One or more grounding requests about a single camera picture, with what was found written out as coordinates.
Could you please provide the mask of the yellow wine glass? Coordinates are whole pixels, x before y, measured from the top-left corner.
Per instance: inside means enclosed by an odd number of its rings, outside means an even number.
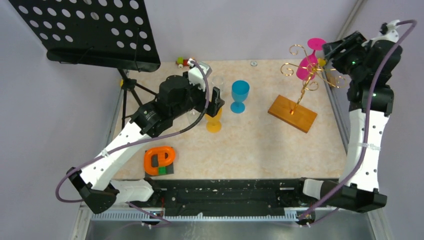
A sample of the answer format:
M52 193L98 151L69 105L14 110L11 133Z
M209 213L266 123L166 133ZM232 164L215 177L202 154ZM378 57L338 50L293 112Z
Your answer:
M207 121L206 123L206 129L210 133L218 133L221 128L222 124L220 122L222 117L222 108L218 111L217 115L214 117L209 116L208 114L205 115L205 119Z

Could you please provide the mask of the tall clear wine glass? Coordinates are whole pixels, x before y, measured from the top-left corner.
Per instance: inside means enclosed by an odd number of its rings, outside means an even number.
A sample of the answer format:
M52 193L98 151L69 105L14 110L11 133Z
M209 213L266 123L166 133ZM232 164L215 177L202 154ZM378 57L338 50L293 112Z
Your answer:
M220 96L223 97L225 94L225 78L223 76L216 75L213 77L212 86L220 89Z

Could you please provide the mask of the blue wine glass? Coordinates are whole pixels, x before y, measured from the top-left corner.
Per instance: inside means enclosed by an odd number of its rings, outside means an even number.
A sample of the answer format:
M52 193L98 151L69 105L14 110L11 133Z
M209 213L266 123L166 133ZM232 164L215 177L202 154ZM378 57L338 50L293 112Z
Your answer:
M231 86L231 97L233 103L230 110L235 114L241 114L245 111L244 101L247 99L250 91L250 85L247 81L237 80Z

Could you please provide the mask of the pink wine glass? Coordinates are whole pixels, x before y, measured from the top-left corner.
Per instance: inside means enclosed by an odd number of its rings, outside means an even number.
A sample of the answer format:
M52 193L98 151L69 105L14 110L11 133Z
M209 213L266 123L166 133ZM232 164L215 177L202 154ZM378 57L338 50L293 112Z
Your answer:
M312 49L312 53L307 55L299 64L299 67L296 71L296 76L306 81L309 77L312 80L317 71L322 69L322 66L319 66L317 63L316 51L322 51L323 45L327 42L322 38L311 38L307 41L307 45Z

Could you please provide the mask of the patterned clear glass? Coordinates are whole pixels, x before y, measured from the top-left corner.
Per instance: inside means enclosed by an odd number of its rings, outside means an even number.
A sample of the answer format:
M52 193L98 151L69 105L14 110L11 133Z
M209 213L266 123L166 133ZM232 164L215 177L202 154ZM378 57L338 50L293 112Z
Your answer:
M196 110L191 110L186 114L188 125L193 124L197 118L199 117L200 113Z

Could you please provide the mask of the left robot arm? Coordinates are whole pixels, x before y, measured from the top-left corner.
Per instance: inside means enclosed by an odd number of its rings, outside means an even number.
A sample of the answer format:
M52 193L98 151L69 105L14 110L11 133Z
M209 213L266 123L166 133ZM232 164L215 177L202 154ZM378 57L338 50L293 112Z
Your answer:
M171 128L176 118L191 110L214 117L224 104L219 88L214 87L208 98L199 83L190 83L188 73L170 75L159 85L155 99L141 105L98 155L99 160L80 170L71 168L68 178L94 214L127 202L144 202L154 207L161 194L148 181L113 180L114 175L147 142L159 139Z

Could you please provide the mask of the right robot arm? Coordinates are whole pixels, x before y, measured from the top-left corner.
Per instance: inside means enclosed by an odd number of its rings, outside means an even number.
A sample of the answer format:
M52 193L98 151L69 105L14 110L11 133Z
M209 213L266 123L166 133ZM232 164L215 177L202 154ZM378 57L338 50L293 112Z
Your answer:
M360 32L323 45L324 58L350 77L350 135L347 162L338 181L305 178L293 192L299 206L313 211L331 206L357 213L383 208L387 196L380 193L378 162L385 127L393 111L394 92L388 85L403 52L399 33L383 30L367 40Z

